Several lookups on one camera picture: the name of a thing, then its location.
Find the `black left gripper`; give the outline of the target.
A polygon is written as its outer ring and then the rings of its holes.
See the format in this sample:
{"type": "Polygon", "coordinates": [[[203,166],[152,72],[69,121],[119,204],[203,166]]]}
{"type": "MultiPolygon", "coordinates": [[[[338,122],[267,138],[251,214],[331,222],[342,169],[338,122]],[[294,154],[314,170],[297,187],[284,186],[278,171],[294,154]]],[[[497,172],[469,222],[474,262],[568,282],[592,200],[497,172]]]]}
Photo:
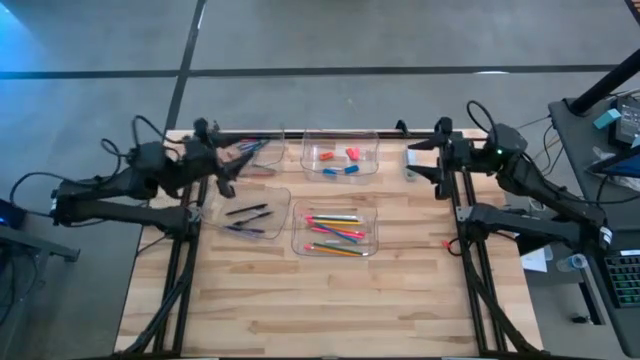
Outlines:
{"type": "Polygon", "coordinates": [[[178,189],[196,180],[213,175],[216,177],[219,193],[225,198],[233,198],[235,189],[231,181],[252,160],[254,153],[242,153],[225,162],[218,150],[241,142],[243,137],[221,133],[217,123],[210,127],[204,118],[196,119],[193,128],[194,134],[181,140],[185,152],[172,171],[172,192],[176,193],[178,189]]]}

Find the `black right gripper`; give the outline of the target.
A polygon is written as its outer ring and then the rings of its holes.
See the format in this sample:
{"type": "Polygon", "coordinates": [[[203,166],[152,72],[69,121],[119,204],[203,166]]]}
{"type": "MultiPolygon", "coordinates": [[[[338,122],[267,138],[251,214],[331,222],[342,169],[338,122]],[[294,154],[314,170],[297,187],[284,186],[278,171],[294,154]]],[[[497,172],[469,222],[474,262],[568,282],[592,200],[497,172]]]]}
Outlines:
{"type": "Polygon", "coordinates": [[[494,165],[487,150],[478,149],[474,142],[453,132],[452,119],[441,117],[434,128],[435,136],[408,145],[409,150],[439,150],[436,167],[408,165],[407,169],[435,183],[435,197],[446,200],[451,197],[453,172],[493,174],[494,165]]]}

